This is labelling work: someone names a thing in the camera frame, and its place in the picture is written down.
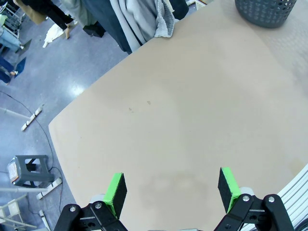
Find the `gray plastic basket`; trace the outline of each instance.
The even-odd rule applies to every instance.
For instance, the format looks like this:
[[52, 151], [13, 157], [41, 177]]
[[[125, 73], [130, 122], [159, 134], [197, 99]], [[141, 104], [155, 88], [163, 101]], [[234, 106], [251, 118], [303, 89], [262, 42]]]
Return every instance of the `gray plastic basket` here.
[[287, 19], [296, 0], [235, 0], [240, 15], [258, 26], [276, 28]]

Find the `gray cloth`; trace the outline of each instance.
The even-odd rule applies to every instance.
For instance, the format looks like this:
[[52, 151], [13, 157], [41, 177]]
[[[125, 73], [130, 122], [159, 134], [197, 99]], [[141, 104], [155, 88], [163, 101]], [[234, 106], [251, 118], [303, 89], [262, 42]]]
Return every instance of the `gray cloth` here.
[[110, 0], [112, 8], [114, 9], [116, 16], [120, 22], [120, 25], [123, 29], [127, 42], [131, 48], [131, 51], [134, 52], [140, 47], [140, 43], [138, 42], [137, 38], [135, 37], [134, 33], [129, 27], [123, 13], [121, 12], [119, 1], [118, 0]]
[[111, 0], [131, 50], [155, 37], [171, 37], [175, 19], [165, 0]]
[[82, 0], [60, 0], [60, 2], [82, 27], [94, 25], [97, 22], [97, 19], [88, 11]]

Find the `denim jeans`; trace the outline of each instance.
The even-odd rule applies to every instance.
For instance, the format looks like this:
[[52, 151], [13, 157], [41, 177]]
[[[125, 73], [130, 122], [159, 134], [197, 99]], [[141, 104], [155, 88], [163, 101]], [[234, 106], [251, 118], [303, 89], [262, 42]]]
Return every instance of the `denim jeans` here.
[[[0, 56], [0, 66], [3, 66], [8, 72], [11, 72], [14, 70], [14, 67], [5, 59], [3, 59]], [[11, 78], [2, 70], [0, 70], [0, 80], [2, 80], [5, 83], [10, 82]]]
[[0, 36], [0, 43], [5, 47], [10, 48], [13, 52], [16, 52], [21, 45], [21, 42], [5, 29], [3, 30], [3, 34]]

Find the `clothing rack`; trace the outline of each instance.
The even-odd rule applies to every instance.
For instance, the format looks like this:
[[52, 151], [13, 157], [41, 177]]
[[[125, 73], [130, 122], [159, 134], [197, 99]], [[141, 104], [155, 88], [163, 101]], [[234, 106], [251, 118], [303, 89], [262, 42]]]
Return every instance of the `clothing rack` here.
[[3, 27], [16, 38], [19, 38], [19, 29], [24, 14], [20, 14], [13, 6], [8, 4], [8, 2], [1, 6], [0, 14], [7, 16]]

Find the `black cable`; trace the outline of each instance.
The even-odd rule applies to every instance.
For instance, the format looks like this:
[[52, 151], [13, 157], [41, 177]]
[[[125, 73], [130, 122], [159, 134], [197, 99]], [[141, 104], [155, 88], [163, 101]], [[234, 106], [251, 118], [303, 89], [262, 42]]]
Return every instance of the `black cable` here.
[[303, 220], [298, 227], [295, 229], [295, 231], [302, 231], [304, 229], [308, 228], [308, 218], [306, 218], [305, 220]]
[[[9, 94], [7, 94], [7, 93], [1, 91], [1, 90], [0, 90], [0, 92], [1, 92], [2, 94], [5, 94], [6, 96], [10, 97], [12, 100], [18, 102], [19, 104], [21, 104], [31, 115], [33, 114], [22, 102], [20, 102], [19, 100], [15, 99], [15, 98], [12, 97], [11, 95], [9, 95]], [[48, 171], [50, 171], [50, 170], [52, 169], [53, 163], [54, 163], [54, 155], [53, 155], [52, 147], [51, 147], [51, 144], [50, 144], [50, 141], [49, 141], [49, 139], [48, 139], [47, 133], [45, 132], [43, 126], [38, 122], [38, 120], [36, 119], [36, 117], [34, 118], [34, 120], [38, 123], [38, 125], [40, 126], [40, 128], [41, 128], [42, 131], [44, 132], [44, 134], [45, 134], [45, 136], [46, 136], [46, 139], [47, 139], [47, 142], [48, 142], [48, 145], [49, 145], [49, 148], [50, 148], [50, 151], [51, 151], [51, 156], [52, 156], [52, 162], [51, 162], [51, 163], [52, 163], [52, 164], [51, 164], [51, 168], [48, 170]]]
[[51, 171], [52, 169], [54, 169], [54, 168], [55, 168], [56, 170], [59, 171], [59, 173], [60, 173], [60, 175], [61, 175], [61, 180], [62, 180], [61, 191], [60, 191], [60, 202], [59, 202], [59, 212], [60, 212], [60, 214], [61, 214], [61, 201], [62, 201], [62, 192], [63, 192], [63, 184], [64, 184], [64, 182], [63, 182], [62, 173], [61, 173], [61, 171], [60, 171], [57, 167], [52, 167], [52, 168], [50, 169], [50, 171]]
[[[15, 99], [15, 98], [12, 97], [11, 95], [9, 95], [9, 94], [7, 94], [7, 93], [1, 91], [1, 90], [0, 90], [0, 92], [1, 92], [2, 94], [5, 94], [6, 96], [8, 96], [9, 98], [11, 98], [12, 100], [18, 102], [19, 104], [21, 104], [31, 115], [33, 114], [22, 102], [20, 102], [19, 100]], [[47, 139], [47, 142], [48, 142], [48, 145], [49, 145], [49, 148], [50, 148], [50, 151], [51, 151], [51, 155], [52, 155], [52, 164], [51, 164], [51, 168], [50, 168], [48, 171], [51, 172], [51, 170], [52, 170], [53, 168], [55, 168], [55, 169], [57, 169], [57, 170], [59, 171], [59, 173], [60, 173], [60, 175], [61, 175], [62, 185], [61, 185], [60, 202], [59, 202], [59, 212], [60, 212], [60, 214], [61, 214], [61, 201], [62, 201], [62, 191], [63, 191], [63, 177], [62, 177], [62, 173], [61, 173], [60, 169], [58, 169], [57, 167], [54, 167], [54, 166], [53, 166], [53, 164], [54, 164], [54, 155], [53, 155], [52, 147], [51, 147], [50, 141], [49, 141], [49, 139], [48, 139], [47, 133], [45, 132], [43, 126], [37, 121], [37, 119], [34, 118], [34, 120], [38, 123], [38, 125], [40, 126], [40, 128], [41, 128], [42, 131], [44, 132], [44, 134], [45, 134], [45, 136], [46, 136], [46, 139]], [[30, 211], [30, 213], [33, 214], [33, 215], [38, 215], [38, 216], [40, 216], [39, 213], [35, 213], [35, 212], [31, 211], [31, 209], [30, 209], [29, 193], [27, 194], [27, 200], [28, 200], [28, 210]]]
[[30, 208], [29, 193], [27, 193], [27, 201], [28, 201], [28, 210], [29, 210], [29, 212], [30, 212], [31, 214], [33, 214], [33, 215], [38, 215], [38, 216], [40, 217], [40, 214], [39, 214], [39, 213], [33, 212], [33, 211], [31, 210], [31, 208]]

